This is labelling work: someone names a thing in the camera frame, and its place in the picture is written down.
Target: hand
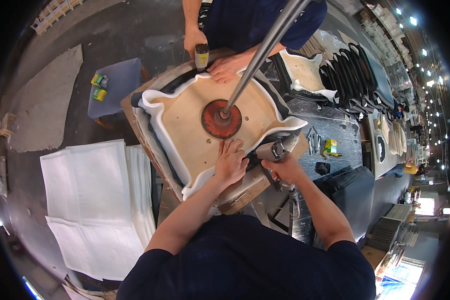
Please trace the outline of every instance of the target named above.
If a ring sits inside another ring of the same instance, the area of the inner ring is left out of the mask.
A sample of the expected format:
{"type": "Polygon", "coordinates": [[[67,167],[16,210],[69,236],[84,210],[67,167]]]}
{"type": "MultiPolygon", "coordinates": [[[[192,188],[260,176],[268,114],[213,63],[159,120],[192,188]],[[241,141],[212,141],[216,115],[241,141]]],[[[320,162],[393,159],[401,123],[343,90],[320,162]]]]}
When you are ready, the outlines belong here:
{"type": "Polygon", "coordinates": [[[243,67],[240,63],[240,59],[234,55],[217,59],[207,72],[213,76],[213,80],[218,83],[229,83],[237,75],[237,72],[243,67]]]}
{"type": "Polygon", "coordinates": [[[218,146],[218,158],[215,164],[215,175],[218,182],[224,187],[236,183],[245,175],[245,169],[250,159],[245,157],[245,151],[239,150],[243,141],[229,138],[221,140],[218,146]]]}
{"type": "Polygon", "coordinates": [[[195,46],[198,44],[208,44],[205,34],[198,27],[185,30],[183,48],[188,51],[192,60],[195,59],[195,46]]]}
{"type": "Polygon", "coordinates": [[[283,179],[294,185],[298,185],[301,178],[307,176],[299,161],[290,152],[286,152],[285,157],[279,163],[262,160],[261,165],[272,171],[271,177],[273,179],[283,179]]]}

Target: gray fabric piece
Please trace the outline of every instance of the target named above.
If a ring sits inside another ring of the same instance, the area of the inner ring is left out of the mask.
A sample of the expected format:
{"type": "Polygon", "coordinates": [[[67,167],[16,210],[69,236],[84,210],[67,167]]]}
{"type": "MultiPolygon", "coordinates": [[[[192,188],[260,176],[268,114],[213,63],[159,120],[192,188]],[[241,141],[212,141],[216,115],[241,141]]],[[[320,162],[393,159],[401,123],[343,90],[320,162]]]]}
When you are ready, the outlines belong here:
{"type": "Polygon", "coordinates": [[[375,177],[371,171],[364,166],[348,167],[314,183],[340,208],[358,242],[367,233],[372,210],[375,177]]]}
{"type": "Polygon", "coordinates": [[[13,96],[11,113],[17,115],[8,145],[15,152],[60,147],[70,98],[84,62],[82,45],[62,53],[13,96]]]}
{"type": "Polygon", "coordinates": [[[108,77],[108,86],[102,88],[91,84],[88,116],[95,119],[123,111],[120,101],[140,86],[141,66],[140,58],[133,58],[97,70],[95,74],[108,77]],[[103,101],[92,97],[96,88],[106,91],[103,101]]]}

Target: red metal disc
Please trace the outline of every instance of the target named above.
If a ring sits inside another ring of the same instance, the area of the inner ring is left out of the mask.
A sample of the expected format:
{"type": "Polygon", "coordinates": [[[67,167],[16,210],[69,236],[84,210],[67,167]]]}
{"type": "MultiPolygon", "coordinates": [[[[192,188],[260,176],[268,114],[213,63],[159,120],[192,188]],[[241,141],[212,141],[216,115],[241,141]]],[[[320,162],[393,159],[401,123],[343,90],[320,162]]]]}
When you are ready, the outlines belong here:
{"type": "Polygon", "coordinates": [[[242,114],[236,105],[227,118],[220,117],[220,111],[227,105],[227,100],[213,100],[201,113],[201,124],[205,131],[216,138],[227,139],[236,134],[242,126],[242,114]]]}

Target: stack of chair frames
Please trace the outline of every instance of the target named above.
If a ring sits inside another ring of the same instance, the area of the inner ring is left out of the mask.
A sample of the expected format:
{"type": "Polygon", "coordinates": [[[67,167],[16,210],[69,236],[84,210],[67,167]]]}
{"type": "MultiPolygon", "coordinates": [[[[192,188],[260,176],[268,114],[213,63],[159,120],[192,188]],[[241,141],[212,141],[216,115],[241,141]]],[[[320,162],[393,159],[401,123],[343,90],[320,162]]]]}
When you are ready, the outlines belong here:
{"type": "Polygon", "coordinates": [[[385,72],[361,46],[350,43],[350,50],[340,49],[333,60],[321,66],[320,75],[327,89],[338,91],[335,108],[357,120],[377,109],[381,113],[393,110],[393,97],[385,72]]]}

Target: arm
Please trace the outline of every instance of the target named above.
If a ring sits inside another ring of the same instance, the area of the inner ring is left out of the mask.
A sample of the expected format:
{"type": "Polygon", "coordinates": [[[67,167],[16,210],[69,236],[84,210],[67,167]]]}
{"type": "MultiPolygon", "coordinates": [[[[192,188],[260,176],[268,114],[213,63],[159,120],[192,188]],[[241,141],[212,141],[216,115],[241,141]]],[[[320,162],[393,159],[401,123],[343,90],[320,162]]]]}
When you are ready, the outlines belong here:
{"type": "Polygon", "coordinates": [[[183,14],[185,15],[185,40],[183,48],[190,54],[190,58],[195,58],[195,46],[197,44],[207,44],[207,37],[198,28],[198,12],[202,0],[183,0],[183,14]]]}
{"type": "Polygon", "coordinates": [[[262,160],[262,165],[273,171],[272,177],[282,178],[296,185],[305,198],[306,207],[312,215],[315,230],[325,249],[339,241],[355,243],[352,228],[342,211],[308,177],[298,160],[287,152],[278,164],[262,160]]]}
{"type": "Polygon", "coordinates": [[[412,164],[415,162],[415,158],[414,157],[409,157],[405,163],[405,167],[415,167],[415,164],[412,164]]]}
{"type": "MultiPolygon", "coordinates": [[[[218,83],[229,83],[235,77],[237,72],[244,66],[248,65],[255,53],[257,53],[260,44],[253,46],[252,48],[229,57],[217,59],[207,71],[213,76],[213,80],[218,83]]],[[[275,47],[270,51],[268,56],[272,56],[286,47],[280,43],[277,43],[275,47]]]]}
{"type": "Polygon", "coordinates": [[[239,150],[242,146],[242,140],[230,138],[220,141],[215,175],[158,226],[145,252],[163,249],[176,255],[185,247],[204,223],[218,195],[245,175],[249,159],[243,159],[245,152],[239,150]]]}

